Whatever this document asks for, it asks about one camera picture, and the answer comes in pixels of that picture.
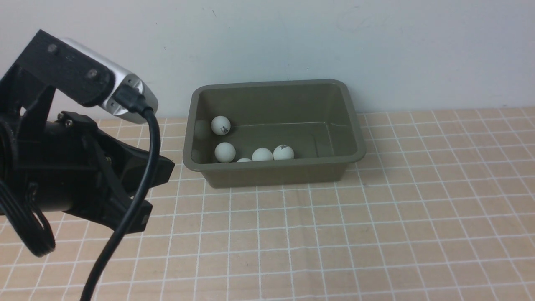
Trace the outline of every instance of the screw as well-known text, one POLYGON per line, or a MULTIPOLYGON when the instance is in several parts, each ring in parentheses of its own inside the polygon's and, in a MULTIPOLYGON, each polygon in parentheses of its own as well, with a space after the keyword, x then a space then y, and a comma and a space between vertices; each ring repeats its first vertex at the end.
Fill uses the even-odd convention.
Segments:
POLYGON ((48 49, 47 50, 48 50, 48 53, 53 54, 53 55, 55 55, 55 54, 57 54, 59 52, 58 47, 55 44, 48 45, 48 49))
POLYGON ((87 72, 86 77, 90 80, 97 80, 98 79, 98 71, 96 69, 91 69, 89 72, 87 72))

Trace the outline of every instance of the beige grid mat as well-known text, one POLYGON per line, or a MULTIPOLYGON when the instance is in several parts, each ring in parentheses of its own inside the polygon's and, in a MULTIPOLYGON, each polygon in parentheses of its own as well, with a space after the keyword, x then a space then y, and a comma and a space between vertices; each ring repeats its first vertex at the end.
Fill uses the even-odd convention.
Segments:
MULTIPOLYGON (((232 190, 181 164, 185 119, 160 120, 177 166, 94 299, 534 300, 535 107, 359 118, 368 154, 342 181, 232 190)), ((148 147, 146 125, 100 127, 148 147)), ((44 258, 0 217, 0 300, 78 300, 111 231, 47 216, 44 258)))

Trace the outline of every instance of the gray plastic bin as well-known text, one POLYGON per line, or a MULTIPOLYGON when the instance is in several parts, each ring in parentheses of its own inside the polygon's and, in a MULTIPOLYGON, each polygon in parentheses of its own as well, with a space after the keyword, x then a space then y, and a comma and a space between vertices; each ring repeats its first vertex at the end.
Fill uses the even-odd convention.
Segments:
POLYGON ((214 188, 333 182, 365 154, 353 102, 340 81, 210 85, 193 93, 183 161, 214 188), (232 124, 224 136, 210 127, 219 115, 232 124), (234 161, 281 144, 292 147, 295 159, 218 163, 214 150, 221 142, 236 148, 234 161))

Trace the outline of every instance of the silver webcam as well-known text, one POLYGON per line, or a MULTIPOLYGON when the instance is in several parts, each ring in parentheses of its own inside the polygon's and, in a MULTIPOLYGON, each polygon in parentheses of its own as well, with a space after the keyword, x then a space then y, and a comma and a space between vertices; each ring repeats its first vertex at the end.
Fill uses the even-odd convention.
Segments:
POLYGON ((147 87, 147 85, 137 75, 72 39, 64 38, 60 40, 73 47, 74 49, 80 51, 81 53, 87 55, 88 57, 103 64, 113 73, 115 77, 113 90, 111 91, 110 95, 108 95, 106 99, 99 104, 101 108, 106 110, 108 113, 122 118, 126 121, 137 124, 145 123, 145 119, 141 117, 141 115, 129 112, 126 108, 119 105, 113 99, 113 94, 120 85, 129 85, 135 89, 138 89, 139 92, 143 96, 145 96, 147 104, 151 106, 154 113, 156 113, 156 111, 158 110, 158 100, 156 99, 156 96, 154 96, 154 93, 152 93, 152 91, 149 89, 149 87, 147 87))

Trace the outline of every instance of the cable connector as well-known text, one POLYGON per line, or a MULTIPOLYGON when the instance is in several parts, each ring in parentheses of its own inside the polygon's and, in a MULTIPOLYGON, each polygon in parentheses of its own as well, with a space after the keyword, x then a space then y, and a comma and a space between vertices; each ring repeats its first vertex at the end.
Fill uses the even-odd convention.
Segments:
POLYGON ((129 112, 138 113, 141 116, 147 109, 153 111, 152 107, 147 104, 145 96, 129 85, 119 86, 112 98, 129 112))

